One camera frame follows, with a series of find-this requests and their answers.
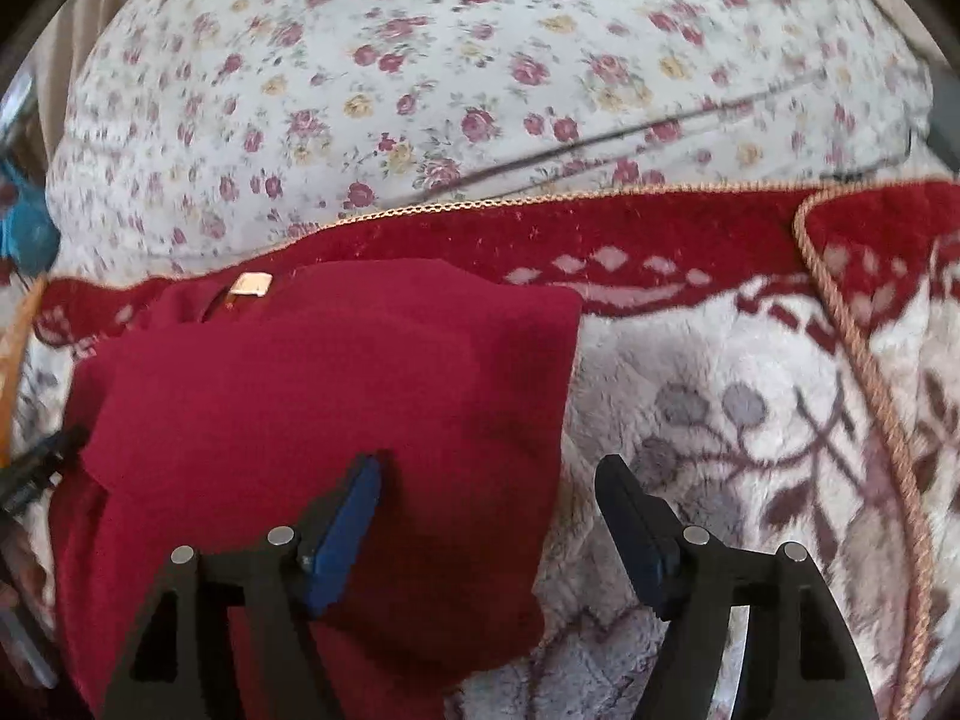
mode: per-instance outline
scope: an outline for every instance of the folded red shirt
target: folded red shirt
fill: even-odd
[[[222,282],[169,288],[76,370],[66,421],[92,436],[50,514],[67,667],[99,707],[173,548],[241,548],[357,454],[389,450],[344,598],[314,635],[350,720],[440,720],[445,690],[542,635],[531,586],[579,296],[439,262],[329,263],[211,312]],[[234,622],[245,704],[266,718]]]

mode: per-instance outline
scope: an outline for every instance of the braided rope trim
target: braided rope trim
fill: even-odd
[[[923,182],[896,183],[902,185]],[[920,679],[923,677],[928,646],[930,589],[933,585],[933,547],[930,528],[920,504],[920,492],[913,474],[913,460],[907,444],[906,430],[896,414],[890,386],[880,373],[877,358],[872,355],[866,338],[857,327],[837,283],[806,232],[806,218],[815,208],[839,197],[858,194],[867,189],[877,189],[877,184],[858,183],[813,194],[803,201],[797,210],[793,220],[793,235],[800,247],[800,255],[803,256],[803,261],[827,307],[829,317],[840,333],[843,346],[850,357],[853,373],[863,389],[875,423],[880,428],[883,444],[890,457],[891,474],[901,497],[911,586],[907,597],[904,648],[901,650],[901,659],[896,672],[896,685],[889,717],[891,720],[908,720],[910,709],[920,690]]]

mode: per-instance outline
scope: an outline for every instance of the red cloth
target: red cloth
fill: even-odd
[[[385,449],[371,531],[315,638],[347,717],[439,720],[443,690],[542,634],[531,586],[579,296],[330,263],[203,322],[222,282],[171,287],[76,371],[67,422],[93,433],[50,514],[67,666],[99,707],[174,547],[243,547]],[[242,626],[234,647],[251,673]]]

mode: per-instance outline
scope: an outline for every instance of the blue object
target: blue object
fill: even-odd
[[[304,567],[309,575],[305,600],[314,617],[323,614],[344,594],[347,576],[380,500],[380,483],[379,461],[371,456],[361,458],[346,497],[313,557],[313,565]]]
[[[47,213],[41,189],[23,178],[9,162],[0,163],[0,172],[16,187],[17,201],[0,221],[0,257],[13,260],[27,276],[48,271],[59,250],[59,230]]]

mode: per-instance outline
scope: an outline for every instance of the teal object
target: teal object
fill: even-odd
[[[0,221],[0,257],[13,260],[23,275],[39,276],[54,264],[59,230],[47,213],[46,196],[9,163],[0,163],[6,179],[16,186],[17,201]]]

